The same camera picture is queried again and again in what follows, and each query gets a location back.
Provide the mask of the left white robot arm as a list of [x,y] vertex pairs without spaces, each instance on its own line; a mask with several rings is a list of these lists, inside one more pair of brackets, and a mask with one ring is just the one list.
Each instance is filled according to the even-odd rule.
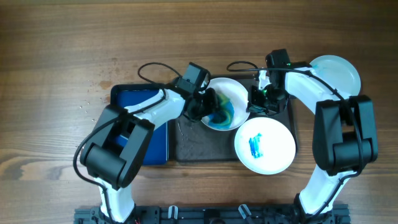
[[131,109],[108,105],[73,156],[73,168],[79,178],[100,189],[100,219],[127,223],[134,217],[136,204],[131,183],[143,165],[157,128],[182,115],[197,121],[219,108],[220,98],[212,88],[161,88],[155,96]]

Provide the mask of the white plate blue stain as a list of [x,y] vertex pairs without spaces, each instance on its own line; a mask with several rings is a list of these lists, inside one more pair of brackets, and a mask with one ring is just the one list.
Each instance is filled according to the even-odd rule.
[[357,69],[336,55],[322,55],[310,62],[317,75],[329,85],[349,95],[359,95],[361,78]]

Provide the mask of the green sponge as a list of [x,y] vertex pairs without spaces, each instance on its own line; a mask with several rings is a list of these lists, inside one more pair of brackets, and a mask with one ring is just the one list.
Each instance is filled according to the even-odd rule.
[[234,108],[230,99],[224,94],[218,94],[219,108],[216,110],[212,122],[221,126],[229,126],[234,116]]

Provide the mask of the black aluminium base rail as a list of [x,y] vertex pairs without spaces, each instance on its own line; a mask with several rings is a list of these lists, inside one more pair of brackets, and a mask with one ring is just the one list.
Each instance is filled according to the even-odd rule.
[[[125,223],[300,223],[299,210],[292,204],[263,207],[156,207],[138,206]],[[75,224],[111,223],[99,207],[76,209]],[[351,217],[346,204],[334,205],[332,211],[310,223],[349,224]]]

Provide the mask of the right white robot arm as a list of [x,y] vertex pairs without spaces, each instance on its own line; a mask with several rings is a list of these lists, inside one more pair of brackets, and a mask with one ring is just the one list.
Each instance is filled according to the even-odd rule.
[[312,152],[316,167],[295,197],[296,223],[325,221],[347,181],[359,176],[378,156],[373,103],[360,95],[356,69],[343,58],[326,55],[310,63],[270,60],[266,68],[251,65],[259,84],[249,110],[279,114],[273,104],[296,97],[315,115]]

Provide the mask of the blue water tray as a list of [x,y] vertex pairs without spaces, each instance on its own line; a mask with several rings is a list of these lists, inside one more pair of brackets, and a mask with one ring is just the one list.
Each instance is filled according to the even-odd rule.
[[[158,94],[159,89],[151,84],[120,84],[111,89],[112,105],[121,108],[126,106],[135,106]],[[133,129],[138,126],[142,133],[148,131],[142,130],[138,120],[129,120],[128,124],[123,125],[124,131],[119,136],[112,138],[112,142],[120,146],[126,146]],[[142,165],[161,166],[165,165],[169,159],[169,126],[164,123],[152,132],[152,137],[148,143],[146,155]]]

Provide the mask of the dark brown serving tray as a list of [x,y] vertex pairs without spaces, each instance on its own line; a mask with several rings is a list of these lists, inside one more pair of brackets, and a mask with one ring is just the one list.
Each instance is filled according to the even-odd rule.
[[[231,78],[240,82],[248,92],[255,84],[254,75],[217,75],[215,78]],[[295,156],[299,151],[296,121],[292,100],[288,100],[283,112],[270,117],[281,122],[291,133],[295,141]],[[231,162],[238,161],[234,149],[234,138],[238,128],[231,131],[216,131],[201,121],[191,123],[185,117],[168,122],[169,160],[179,163],[195,162]]]

